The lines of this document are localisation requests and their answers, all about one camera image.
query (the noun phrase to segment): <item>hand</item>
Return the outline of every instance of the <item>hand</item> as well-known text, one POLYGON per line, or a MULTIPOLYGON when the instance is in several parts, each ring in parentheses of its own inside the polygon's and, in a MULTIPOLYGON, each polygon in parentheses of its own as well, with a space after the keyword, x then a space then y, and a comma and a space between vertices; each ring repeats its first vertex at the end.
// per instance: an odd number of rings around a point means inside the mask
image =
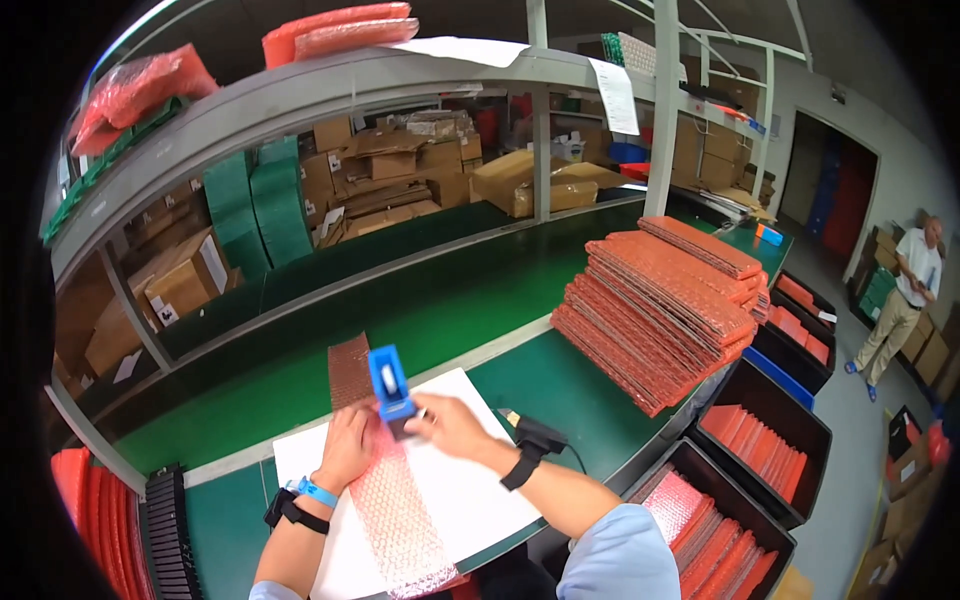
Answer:
POLYGON ((334 495, 343 493, 370 466, 373 430, 379 424, 379 417, 366 404, 335 412, 326 434, 324 462, 310 475, 310 481, 334 495))
POLYGON ((410 419, 403 426, 433 442, 444 454, 480 462, 491 436, 460 398, 414 394, 414 403, 426 409, 424 419, 410 419))

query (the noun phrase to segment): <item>wrist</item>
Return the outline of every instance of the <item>wrist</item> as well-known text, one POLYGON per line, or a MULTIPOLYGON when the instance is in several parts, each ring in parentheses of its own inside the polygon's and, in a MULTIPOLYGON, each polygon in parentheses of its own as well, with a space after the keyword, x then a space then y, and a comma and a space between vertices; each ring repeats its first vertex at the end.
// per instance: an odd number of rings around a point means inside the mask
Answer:
POLYGON ((344 489, 347 487, 347 484, 341 482, 339 477, 324 471, 323 468, 318 468, 310 473, 310 483, 322 490, 332 493, 338 498, 344 493, 344 489))

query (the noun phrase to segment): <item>white shirt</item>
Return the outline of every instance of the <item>white shirt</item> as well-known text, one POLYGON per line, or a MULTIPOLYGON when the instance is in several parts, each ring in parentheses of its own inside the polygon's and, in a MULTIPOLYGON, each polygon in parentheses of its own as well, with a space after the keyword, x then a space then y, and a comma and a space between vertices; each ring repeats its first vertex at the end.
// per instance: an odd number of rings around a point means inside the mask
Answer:
MULTIPOLYGON (((906 258, 906 264, 910 266, 910 271, 917 276, 926 289, 937 297, 940 292, 940 274, 944 270, 944 263, 940 259, 940 253, 936 248, 928 248, 924 239, 924 230, 913 228, 903 235, 903 239, 897 244, 897 254, 902 254, 906 258)), ((910 287, 910 279, 903 273, 897 277, 897 289, 914 306, 923 308, 926 306, 926 298, 923 294, 914 292, 910 287)))

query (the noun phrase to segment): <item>black wrist strap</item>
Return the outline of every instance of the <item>black wrist strap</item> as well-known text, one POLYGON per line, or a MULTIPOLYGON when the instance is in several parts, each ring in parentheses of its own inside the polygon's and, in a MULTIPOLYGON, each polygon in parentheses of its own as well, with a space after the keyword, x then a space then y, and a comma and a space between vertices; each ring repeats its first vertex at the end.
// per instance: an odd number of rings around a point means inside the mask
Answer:
POLYGON ((540 457, 541 454, 536 450, 530 451, 522 447, 520 450, 520 460, 517 461, 516 466, 507 473, 507 476, 500 480, 500 485, 506 488, 507 492, 512 492, 527 483, 530 475, 534 473, 534 469, 540 466, 540 457))
POLYGON ((323 520, 318 516, 313 516, 304 510, 301 510, 293 500, 287 500, 280 506, 280 513, 287 517, 291 523, 299 523, 308 527, 318 534, 326 535, 330 531, 330 521, 323 520))

